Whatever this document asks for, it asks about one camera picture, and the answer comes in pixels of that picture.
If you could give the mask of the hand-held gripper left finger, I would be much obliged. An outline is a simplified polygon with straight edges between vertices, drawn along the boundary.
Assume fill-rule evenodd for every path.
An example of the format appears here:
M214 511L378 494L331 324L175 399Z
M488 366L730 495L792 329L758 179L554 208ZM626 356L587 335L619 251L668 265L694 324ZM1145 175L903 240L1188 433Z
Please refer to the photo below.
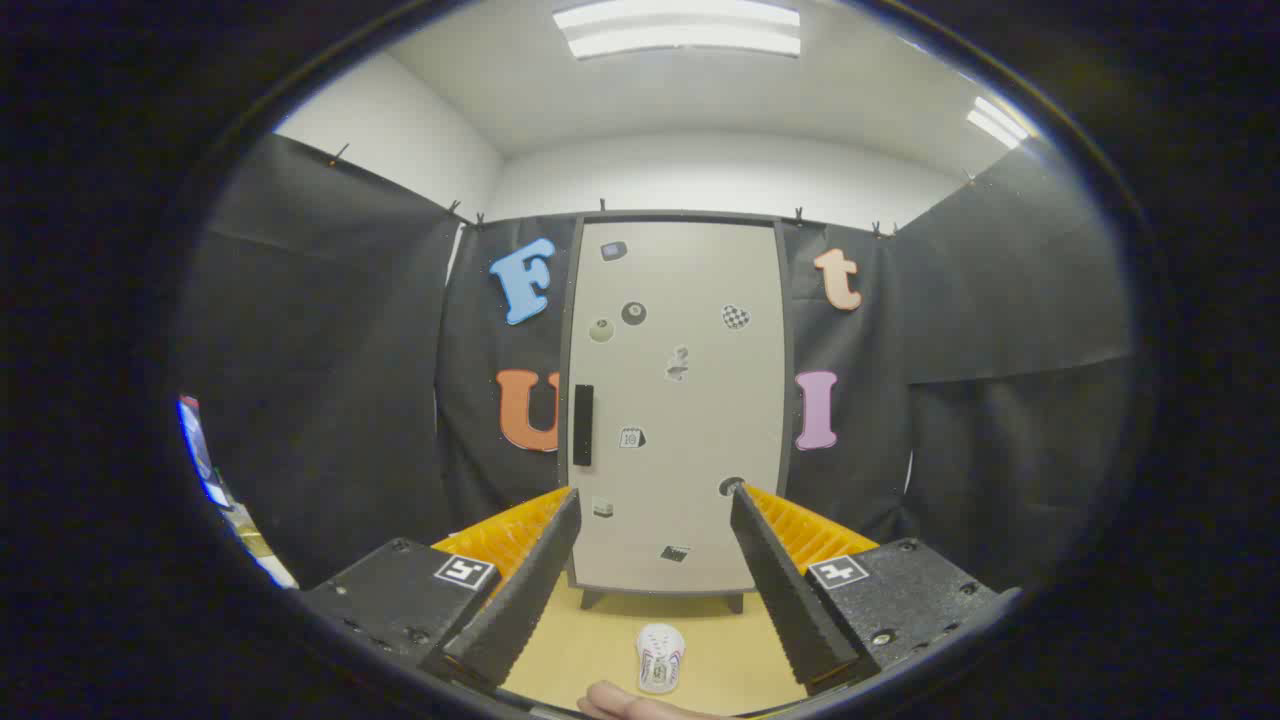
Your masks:
M538 628L580 528L579 492L561 487L434 544L389 539L301 598L402 667L494 691Z

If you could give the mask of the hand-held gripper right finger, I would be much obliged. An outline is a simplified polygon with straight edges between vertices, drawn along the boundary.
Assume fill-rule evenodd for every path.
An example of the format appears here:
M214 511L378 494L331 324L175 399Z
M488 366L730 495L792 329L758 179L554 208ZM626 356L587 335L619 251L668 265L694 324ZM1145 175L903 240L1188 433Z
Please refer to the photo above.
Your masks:
M746 483L730 525L799 684L865 685L1004 619L1020 597L916 537L877 543Z

